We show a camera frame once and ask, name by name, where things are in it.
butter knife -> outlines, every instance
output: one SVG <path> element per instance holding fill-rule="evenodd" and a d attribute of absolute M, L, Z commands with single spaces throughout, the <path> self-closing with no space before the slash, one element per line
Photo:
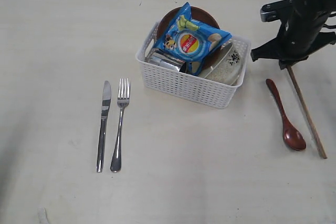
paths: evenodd
<path fill-rule="evenodd" d="M 108 81 L 105 81 L 103 89 L 103 102 L 101 105 L 100 132 L 99 132 L 98 156 L 97 156 L 97 173 L 101 173 L 103 171 L 106 122 L 107 122 L 107 116 L 109 115 L 110 104 L 111 104 L 111 85 Z"/>

wooden bowl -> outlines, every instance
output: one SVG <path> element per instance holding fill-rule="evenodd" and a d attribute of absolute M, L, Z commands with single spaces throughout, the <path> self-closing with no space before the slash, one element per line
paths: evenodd
<path fill-rule="evenodd" d="M 159 39 L 163 35 L 164 31 L 169 25 L 169 22 L 174 18 L 174 16 L 179 10 L 180 10 L 180 7 L 175 8 L 171 10 L 170 12 L 168 12 L 163 17 L 157 29 L 158 31 L 156 33 L 156 39 Z M 198 7 L 191 6 L 191 16 L 195 20 L 199 20 L 203 23 L 206 23 L 207 25 L 210 25 L 212 27 L 219 29 L 219 25 L 217 21 L 209 13 L 207 13 L 206 11 Z M 203 69 L 210 67 L 217 60 L 220 54 L 221 53 L 220 53 L 220 47 L 219 47 L 212 54 L 208 55 L 205 58 Z"/>

chip bag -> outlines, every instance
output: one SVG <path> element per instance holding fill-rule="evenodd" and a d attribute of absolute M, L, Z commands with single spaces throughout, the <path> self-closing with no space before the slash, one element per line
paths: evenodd
<path fill-rule="evenodd" d="M 192 19 L 191 7 L 187 2 L 170 21 L 153 47 L 186 61 L 188 73 L 196 76 L 202 70 L 205 57 L 231 37 L 226 31 Z"/>

white plastic basket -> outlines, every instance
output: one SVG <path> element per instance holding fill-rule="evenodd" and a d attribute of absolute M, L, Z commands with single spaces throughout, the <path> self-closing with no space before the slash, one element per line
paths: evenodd
<path fill-rule="evenodd" d="M 230 39 L 230 41 L 234 41 L 234 45 L 243 61 L 243 67 L 241 68 L 241 73 L 236 84 L 229 86 L 144 62 L 147 47 L 151 41 L 156 40 L 158 25 L 159 22 L 156 22 L 142 47 L 135 55 L 140 63 L 144 85 L 163 93 L 214 108 L 224 109 L 227 107 L 237 88 L 243 84 L 248 55 L 251 50 L 251 42 L 245 38 L 234 35 Z"/>

spoon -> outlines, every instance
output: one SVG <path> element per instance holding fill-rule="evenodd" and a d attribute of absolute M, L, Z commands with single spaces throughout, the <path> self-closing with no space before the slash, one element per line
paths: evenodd
<path fill-rule="evenodd" d="M 275 83 L 271 79 L 266 79 L 266 85 L 273 94 L 282 117 L 282 137 L 285 144 L 295 151 L 303 151 L 306 149 L 306 142 L 304 141 L 301 133 L 289 122 L 285 114 L 285 110 L 283 109 L 277 86 L 275 86 Z"/>

